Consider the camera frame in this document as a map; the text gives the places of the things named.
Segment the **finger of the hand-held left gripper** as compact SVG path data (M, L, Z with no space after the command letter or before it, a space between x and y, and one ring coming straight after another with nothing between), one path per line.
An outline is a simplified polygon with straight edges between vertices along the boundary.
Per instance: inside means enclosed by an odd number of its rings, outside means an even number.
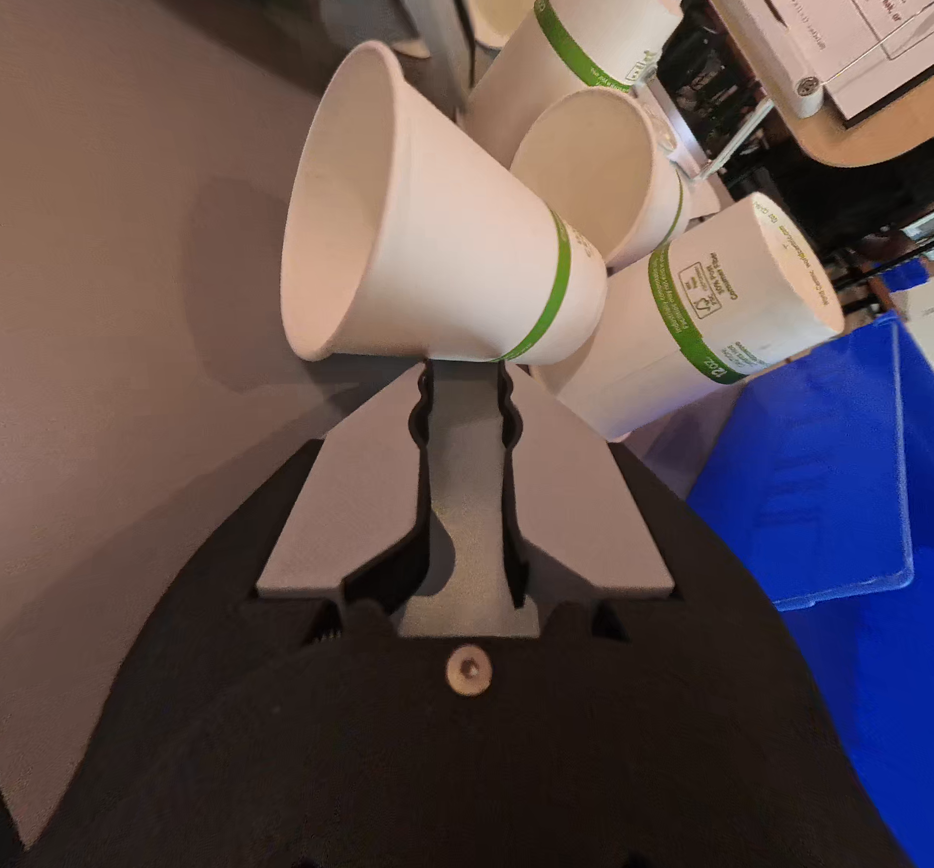
M414 37L400 0L320 0L320 12L328 37L342 50L370 40L394 45Z
M445 108L466 109L475 82L476 39L468 0L402 0L440 74Z

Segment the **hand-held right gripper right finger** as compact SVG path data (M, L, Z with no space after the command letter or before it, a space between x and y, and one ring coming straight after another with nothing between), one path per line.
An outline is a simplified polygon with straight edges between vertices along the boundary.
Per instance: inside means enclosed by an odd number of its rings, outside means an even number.
M499 366L499 410L514 605L670 596L674 580L608 443L512 362Z

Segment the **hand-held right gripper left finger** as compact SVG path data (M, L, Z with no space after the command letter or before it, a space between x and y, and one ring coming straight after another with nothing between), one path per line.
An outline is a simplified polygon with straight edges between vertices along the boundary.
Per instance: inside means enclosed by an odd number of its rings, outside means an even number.
M431 368L418 362L330 430L256 590L403 603L424 580Z

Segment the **blue plastic bin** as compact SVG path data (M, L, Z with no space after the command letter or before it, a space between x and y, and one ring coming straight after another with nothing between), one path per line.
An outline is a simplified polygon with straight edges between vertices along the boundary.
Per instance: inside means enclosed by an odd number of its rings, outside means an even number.
M932 369L895 314L753 380L687 497L798 643L858 776L933 862Z

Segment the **board stand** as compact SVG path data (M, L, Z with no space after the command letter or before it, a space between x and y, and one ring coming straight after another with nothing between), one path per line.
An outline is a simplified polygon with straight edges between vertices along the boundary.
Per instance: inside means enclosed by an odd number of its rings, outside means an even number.
M678 2L682 20L649 70L645 91L670 125L687 172L718 162L715 177L744 192L774 144L777 111L751 124L767 100L753 68L710 0Z

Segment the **grey desk mat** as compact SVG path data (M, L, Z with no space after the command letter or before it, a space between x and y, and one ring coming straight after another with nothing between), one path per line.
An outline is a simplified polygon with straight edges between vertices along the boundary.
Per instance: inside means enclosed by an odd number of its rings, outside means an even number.
M2 613L185 556L406 367L307 364L287 199L341 52L314 0L2 0Z

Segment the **wooden instruction board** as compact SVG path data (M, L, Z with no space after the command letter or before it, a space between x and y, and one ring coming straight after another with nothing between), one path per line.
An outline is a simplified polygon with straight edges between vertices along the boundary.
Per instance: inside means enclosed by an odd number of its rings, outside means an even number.
M852 127L846 127L824 90L818 114L783 116L788 131L813 160L853 168L888 161L932 138L932 77Z

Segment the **white sheet holder bracket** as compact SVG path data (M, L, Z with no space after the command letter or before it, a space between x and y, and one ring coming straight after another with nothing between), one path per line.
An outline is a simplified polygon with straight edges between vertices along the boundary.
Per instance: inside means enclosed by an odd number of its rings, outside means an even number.
M767 95L785 117L808 119L823 86L771 0L709 0Z

